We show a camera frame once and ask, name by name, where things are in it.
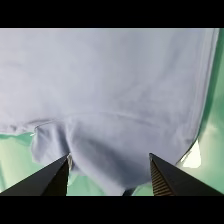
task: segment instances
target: green table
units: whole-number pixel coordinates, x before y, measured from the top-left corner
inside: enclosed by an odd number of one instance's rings
[[[224,29],[220,30],[212,77],[198,139],[177,164],[179,168],[224,193]],[[31,133],[0,135],[0,191],[35,173],[29,146]],[[72,175],[67,195],[104,195],[88,177]],[[134,195],[153,195],[152,186],[139,186]]]

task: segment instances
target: teal background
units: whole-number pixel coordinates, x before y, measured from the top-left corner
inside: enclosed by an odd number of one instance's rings
[[[197,179],[224,193],[224,29],[220,29],[204,115],[198,135],[201,165],[184,167],[186,159],[177,166]],[[29,150],[31,133],[20,136],[0,135],[0,191],[18,183],[42,168],[32,161]],[[88,177],[69,177],[68,196],[105,195]],[[152,196],[151,184],[139,186],[136,196]]]

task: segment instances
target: green surface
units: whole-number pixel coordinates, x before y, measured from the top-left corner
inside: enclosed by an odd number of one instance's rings
[[[224,29],[221,29],[212,77],[198,141],[178,163],[185,172],[224,193]],[[35,173],[42,166],[32,162],[30,133],[21,136],[0,135],[0,190],[9,188]],[[85,176],[69,178],[69,195],[104,195]],[[136,196],[153,195],[150,184],[140,186]]]

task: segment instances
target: cloth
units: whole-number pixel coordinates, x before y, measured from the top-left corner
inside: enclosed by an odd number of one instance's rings
[[[35,132],[48,165],[108,195],[150,181],[149,153],[175,164],[202,117],[218,29],[1,29],[0,132]]]

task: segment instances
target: light blue fabric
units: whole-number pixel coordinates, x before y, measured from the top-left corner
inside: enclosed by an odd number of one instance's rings
[[[35,129],[35,161],[71,152],[73,171],[120,195],[150,181],[150,152],[175,164],[193,142],[217,33],[1,29],[0,131]]]

